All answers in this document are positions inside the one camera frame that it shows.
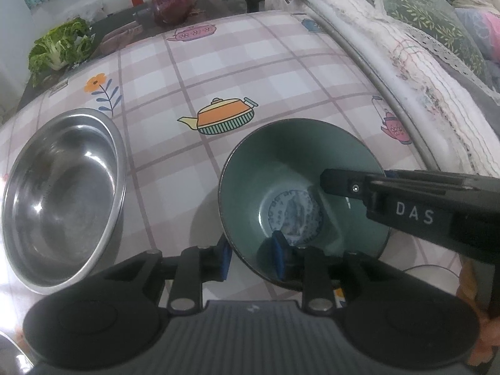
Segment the right hand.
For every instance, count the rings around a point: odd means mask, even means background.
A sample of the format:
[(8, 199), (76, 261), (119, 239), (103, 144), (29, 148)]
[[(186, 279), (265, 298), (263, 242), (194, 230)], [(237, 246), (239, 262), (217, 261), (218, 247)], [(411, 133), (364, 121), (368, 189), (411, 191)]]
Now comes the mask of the right hand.
[(480, 335), (468, 360), (468, 364), (473, 367), (488, 363), (493, 359), (493, 348), (499, 347), (500, 329), (499, 318), (491, 318), (486, 311), (478, 307), (477, 293), (478, 284), (471, 260), (465, 259), (459, 275), (456, 295), (473, 309), (480, 324)]

